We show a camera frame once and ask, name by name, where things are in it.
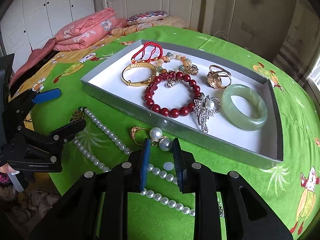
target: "red cord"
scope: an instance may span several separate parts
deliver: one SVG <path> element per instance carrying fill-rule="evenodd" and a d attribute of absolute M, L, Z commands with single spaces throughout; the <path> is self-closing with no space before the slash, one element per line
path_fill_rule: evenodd
<path fill-rule="evenodd" d="M 162 49 L 162 47 L 161 47 L 158 43 L 148 41 L 148 42 L 146 42 L 146 43 L 143 45 L 142 49 L 140 49 L 136 54 L 134 54 L 134 55 L 132 56 L 131 62 L 132 62 L 133 64 L 139 62 L 138 60 L 135 60 L 135 58 L 136 58 L 141 52 L 142 52 L 142 57 L 141 57 L 140 59 L 141 59 L 141 60 L 143 59 L 144 54 L 145 54 L 145 52 L 146 52 L 146 47 L 148 47 L 149 45 L 153 45 L 153 46 L 155 46 L 155 47 L 154 47 L 154 49 L 152 50 L 152 52 L 151 52 L 151 54 L 150 54 L 150 57 L 149 57 L 148 59 L 144 60 L 144 62 L 149 62 L 149 63 L 150 63 L 151 61 L 156 61 L 156 60 L 158 60 L 158 59 L 160 59 L 160 58 L 162 57 L 162 55 L 163 55 L 163 49 Z M 151 58 L 152 55 L 156 52 L 156 48 L 157 48 L 157 47 L 158 47 L 159 50 L 160 50 L 159 56 L 158 56 L 158 57 Z"/>

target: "red braided string bracelet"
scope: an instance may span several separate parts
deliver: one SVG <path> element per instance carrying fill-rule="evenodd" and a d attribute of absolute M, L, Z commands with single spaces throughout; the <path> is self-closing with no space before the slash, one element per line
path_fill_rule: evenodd
<path fill-rule="evenodd" d="M 158 89 L 157 85 L 161 81 L 165 81 L 174 77 L 178 79 L 183 79 L 184 82 L 188 82 L 189 86 L 192 87 L 192 90 L 195 93 L 195 98 L 200 96 L 200 87 L 197 85 L 195 80 L 191 79 L 190 75 L 183 75 L 183 73 L 180 71 L 177 73 L 175 73 L 174 71 L 165 72 L 156 76 L 153 82 L 151 82 L 146 88 L 144 99 L 147 108 L 164 116 L 171 116 L 172 118 L 177 118 L 179 115 L 186 116 L 189 114 L 189 112 L 193 112 L 193 108 L 195 107 L 195 104 L 193 102 L 189 103 L 187 106 L 181 107 L 180 110 L 173 108 L 169 111 L 168 108 L 161 108 L 153 101 L 152 96 L 155 94 L 154 91 Z"/>
<path fill-rule="evenodd" d="M 149 45 L 153 45 L 153 46 L 155 46 L 155 48 L 152 50 L 151 55 L 150 55 L 150 57 L 149 57 L 148 59 L 142 59 L 143 56 L 144 56 L 144 54 L 145 54 L 145 52 L 146 52 L 146 47 L 148 47 Z M 158 57 L 151 58 L 152 55 L 156 52 L 156 48 L 157 48 L 157 47 L 158 47 L 159 50 L 160 50 L 159 56 L 158 56 Z M 141 60 L 135 60 L 135 58 L 136 58 L 141 52 L 142 52 L 142 57 L 140 58 Z M 136 54 L 134 54 L 134 55 L 132 56 L 131 62 L 132 62 L 132 64 L 138 63 L 138 62 L 148 62 L 148 63 L 150 63 L 150 62 L 152 62 L 152 61 L 157 61 L 158 59 L 160 59 L 160 58 L 162 57 L 162 54 L 163 54 L 162 47 L 161 47 L 158 43 L 148 41 L 148 42 L 146 42 L 146 43 L 143 45 L 142 49 L 140 49 Z"/>

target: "pink fabric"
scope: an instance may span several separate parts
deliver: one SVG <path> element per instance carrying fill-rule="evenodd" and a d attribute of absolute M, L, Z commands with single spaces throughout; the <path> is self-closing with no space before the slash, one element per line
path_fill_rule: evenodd
<path fill-rule="evenodd" d="M 112 8 L 105 8 L 102 11 L 93 13 L 64 26 L 56 33 L 55 37 L 57 38 L 57 41 L 63 41 L 75 36 L 79 36 L 92 29 L 99 23 L 109 20 L 114 16 L 115 11 Z"/>
<path fill-rule="evenodd" d="M 126 19 L 111 19 L 95 24 L 94 27 L 82 33 L 81 35 L 58 41 L 54 46 L 58 51 L 73 51 L 78 49 L 87 49 L 98 40 L 109 34 L 112 29 L 127 27 Z"/>
<path fill-rule="evenodd" d="M 45 56 L 47 56 L 50 51 L 53 49 L 53 46 L 56 43 L 56 38 L 49 39 L 42 49 L 35 49 L 31 52 L 27 62 L 20 67 L 17 72 L 13 75 L 10 80 L 9 86 L 11 86 L 23 73 L 28 69 L 32 68 L 34 65 L 40 62 Z"/>

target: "gold ring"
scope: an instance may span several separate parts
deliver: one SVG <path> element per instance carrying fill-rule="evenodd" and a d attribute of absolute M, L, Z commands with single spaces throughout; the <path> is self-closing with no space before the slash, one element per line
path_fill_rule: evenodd
<path fill-rule="evenodd" d="M 125 80 L 123 74 L 125 71 L 129 70 L 129 69 L 132 69 L 132 68 L 135 68 L 135 67 L 144 67 L 144 68 L 148 68 L 148 69 L 151 69 L 153 74 L 151 77 L 143 80 L 143 81 L 139 81 L 139 82 L 131 82 L 131 80 Z M 157 70 L 156 70 L 156 67 L 154 65 L 152 65 L 151 63 L 148 63 L 148 62 L 138 62 L 138 63 L 134 63 L 134 64 L 130 64 L 129 66 L 127 66 L 123 71 L 122 71 L 122 79 L 123 81 L 128 85 L 128 86 L 133 86 L 133 87 L 142 87 L 142 86 L 146 86 L 148 84 L 150 84 L 155 76 L 157 75 Z"/>
<path fill-rule="evenodd" d="M 218 68 L 220 69 L 220 71 L 214 71 L 211 68 Z M 209 67 L 210 71 L 207 74 L 207 81 L 209 83 L 209 85 L 211 87 L 213 87 L 214 89 L 226 89 L 228 86 L 231 85 L 231 73 L 225 69 L 223 69 L 222 67 L 216 66 L 216 65 L 211 65 Z M 222 86 L 222 81 L 221 78 L 222 77 L 228 77 L 230 82 L 227 86 Z"/>
<path fill-rule="evenodd" d="M 134 126 L 130 129 L 130 136 L 131 138 L 133 139 L 133 141 L 135 142 L 135 144 L 137 145 L 140 145 L 140 146 L 143 146 L 144 144 L 139 144 L 136 142 L 136 139 L 134 138 L 134 136 L 136 135 L 137 131 L 139 130 L 146 130 L 146 131 L 149 131 L 148 129 L 146 128 L 142 128 L 142 127 L 139 127 L 139 126 Z"/>

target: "white wardrobe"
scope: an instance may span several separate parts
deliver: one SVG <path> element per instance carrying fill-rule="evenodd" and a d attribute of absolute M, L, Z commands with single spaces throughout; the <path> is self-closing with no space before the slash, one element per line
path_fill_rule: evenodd
<path fill-rule="evenodd" d="M 14 0 L 0 22 L 5 51 L 15 53 L 13 71 L 63 26 L 92 13 L 93 0 Z"/>

